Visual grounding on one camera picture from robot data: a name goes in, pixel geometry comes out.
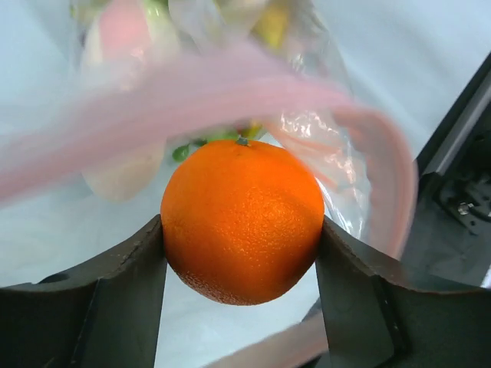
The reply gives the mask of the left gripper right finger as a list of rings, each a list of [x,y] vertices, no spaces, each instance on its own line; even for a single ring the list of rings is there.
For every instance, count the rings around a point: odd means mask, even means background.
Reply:
[[[325,219],[316,261],[328,367],[488,367],[490,291],[381,253]]]

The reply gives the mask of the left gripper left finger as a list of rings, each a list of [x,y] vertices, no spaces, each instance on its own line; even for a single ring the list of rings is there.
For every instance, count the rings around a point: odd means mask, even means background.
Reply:
[[[3,367],[152,367],[166,259],[160,217],[119,245],[1,289]]]

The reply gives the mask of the fake orange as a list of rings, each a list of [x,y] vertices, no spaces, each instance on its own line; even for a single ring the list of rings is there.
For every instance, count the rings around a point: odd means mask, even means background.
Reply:
[[[312,266],[325,216],[312,173],[259,141],[207,143],[171,176],[160,208],[170,267],[201,295],[257,305]]]

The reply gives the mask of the clear zip top bag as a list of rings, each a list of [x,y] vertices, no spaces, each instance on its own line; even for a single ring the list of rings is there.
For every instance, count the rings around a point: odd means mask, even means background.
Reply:
[[[47,110],[3,107],[1,201],[28,196],[119,154],[247,117],[307,164],[331,197],[351,198],[361,237],[392,258],[405,246],[417,168],[398,128],[339,86],[294,72],[258,44],[161,64],[125,60],[102,87],[78,86]]]

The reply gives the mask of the yellow fake banana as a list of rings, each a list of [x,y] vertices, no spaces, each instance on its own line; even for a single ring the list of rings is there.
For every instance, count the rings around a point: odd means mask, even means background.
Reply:
[[[252,34],[272,50],[279,50],[290,21],[290,9],[286,2],[272,2],[255,23]]]

